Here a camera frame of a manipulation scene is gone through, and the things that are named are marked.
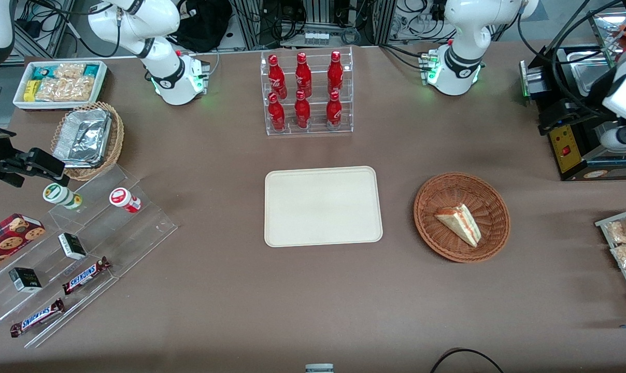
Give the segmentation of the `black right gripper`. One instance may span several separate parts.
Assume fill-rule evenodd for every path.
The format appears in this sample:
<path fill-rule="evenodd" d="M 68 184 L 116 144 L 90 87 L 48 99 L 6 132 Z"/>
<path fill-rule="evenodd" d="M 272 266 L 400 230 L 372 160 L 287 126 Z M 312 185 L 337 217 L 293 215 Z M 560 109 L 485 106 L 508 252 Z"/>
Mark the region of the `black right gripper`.
<path fill-rule="evenodd" d="M 21 188 L 25 177 L 41 177 L 66 187 L 68 176 L 65 164 L 60 159 L 38 147 L 27 152 L 13 147 L 14 132 L 0 128 L 0 181 Z"/>

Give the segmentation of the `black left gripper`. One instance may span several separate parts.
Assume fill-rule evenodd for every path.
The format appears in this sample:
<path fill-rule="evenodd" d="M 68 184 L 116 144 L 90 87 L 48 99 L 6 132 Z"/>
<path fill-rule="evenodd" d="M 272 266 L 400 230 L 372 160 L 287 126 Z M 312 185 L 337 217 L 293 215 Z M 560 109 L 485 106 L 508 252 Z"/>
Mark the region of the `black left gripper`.
<path fill-rule="evenodd" d="M 588 108 L 581 108 L 566 98 L 540 98 L 538 134 L 545 136 L 567 125 L 583 132 L 592 130 L 604 118 L 604 107 L 593 102 L 586 103 L 586 106 Z"/>

